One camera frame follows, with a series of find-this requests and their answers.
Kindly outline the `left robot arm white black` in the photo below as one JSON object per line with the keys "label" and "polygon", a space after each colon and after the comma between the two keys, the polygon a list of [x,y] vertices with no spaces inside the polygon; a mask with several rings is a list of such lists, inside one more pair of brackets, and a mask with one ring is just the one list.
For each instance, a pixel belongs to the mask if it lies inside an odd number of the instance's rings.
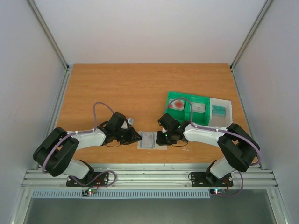
{"label": "left robot arm white black", "polygon": [[92,168],[84,161],[73,159],[76,151],[88,147],[106,146],[113,141],[130,145],[142,140],[132,127],[131,119],[115,112],[110,120],[85,131],[66,131],[55,128],[33,153],[44,173],[56,177],[61,174],[76,178],[82,185],[93,183]]}

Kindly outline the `white card red pattern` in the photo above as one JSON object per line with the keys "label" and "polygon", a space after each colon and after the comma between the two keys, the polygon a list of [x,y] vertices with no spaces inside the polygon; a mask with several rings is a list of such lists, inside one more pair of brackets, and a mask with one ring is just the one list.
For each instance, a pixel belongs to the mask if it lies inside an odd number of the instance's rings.
{"label": "white card red pattern", "polygon": [[139,141],[139,149],[154,149],[156,143],[156,133],[155,132],[139,132],[142,140]]}

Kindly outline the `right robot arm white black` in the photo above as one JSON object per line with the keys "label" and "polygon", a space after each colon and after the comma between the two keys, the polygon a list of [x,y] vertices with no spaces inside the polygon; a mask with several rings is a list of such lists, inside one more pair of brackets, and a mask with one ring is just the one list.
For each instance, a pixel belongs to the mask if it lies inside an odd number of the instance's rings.
{"label": "right robot arm white black", "polygon": [[259,145],[238,125],[228,127],[209,127],[191,121],[179,123],[170,114],[164,114],[159,120],[163,128],[157,132],[156,143],[170,146],[182,142],[200,142],[218,147],[223,157],[210,164],[204,174],[208,186],[215,186],[231,172],[246,172],[253,160],[260,158]]}

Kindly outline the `translucent grey card holder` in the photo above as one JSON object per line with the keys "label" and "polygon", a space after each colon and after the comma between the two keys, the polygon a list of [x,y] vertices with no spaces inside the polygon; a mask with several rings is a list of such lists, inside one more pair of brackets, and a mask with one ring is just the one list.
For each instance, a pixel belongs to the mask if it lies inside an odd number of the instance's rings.
{"label": "translucent grey card holder", "polygon": [[137,143],[137,149],[144,150],[167,150],[167,146],[160,146],[156,143],[157,133],[139,131],[138,134],[142,137]]}

